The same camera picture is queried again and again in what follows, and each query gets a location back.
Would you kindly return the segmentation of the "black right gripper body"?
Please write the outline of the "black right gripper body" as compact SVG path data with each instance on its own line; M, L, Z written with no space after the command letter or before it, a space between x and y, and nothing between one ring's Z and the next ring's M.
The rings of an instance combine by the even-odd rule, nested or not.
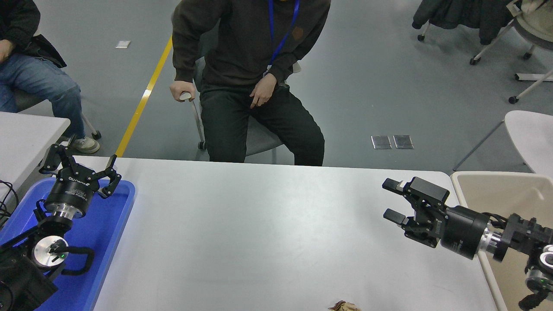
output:
M446 214L441 246L469 260L474 259L490 216L463 206L449 207Z

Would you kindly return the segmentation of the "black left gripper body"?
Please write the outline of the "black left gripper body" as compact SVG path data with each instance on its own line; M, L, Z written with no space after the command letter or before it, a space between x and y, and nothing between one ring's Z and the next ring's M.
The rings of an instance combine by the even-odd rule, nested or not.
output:
M65 167L58 171L57 179L44 202L49 212L54 212L61 205L74 207L77 214L86 214L93 195L99 189L99 182L88 179L95 171L88 167L78 167L73 171Z

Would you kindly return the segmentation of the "person's right hand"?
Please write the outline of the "person's right hand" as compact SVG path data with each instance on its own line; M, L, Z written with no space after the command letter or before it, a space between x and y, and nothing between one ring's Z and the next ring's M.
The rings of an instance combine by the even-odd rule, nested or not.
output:
M196 97L196 87L191 82L176 80L170 85L169 89L174 100L178 102L192 101Z

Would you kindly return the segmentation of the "person's left hand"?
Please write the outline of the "person's left hand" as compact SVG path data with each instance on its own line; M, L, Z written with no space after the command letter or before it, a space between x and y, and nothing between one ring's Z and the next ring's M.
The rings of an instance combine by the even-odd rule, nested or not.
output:
M250 108L257 108L266 104L270 100L276 84L276 77L272 73L267 73L263 76L262 79L255 85L250 94Z

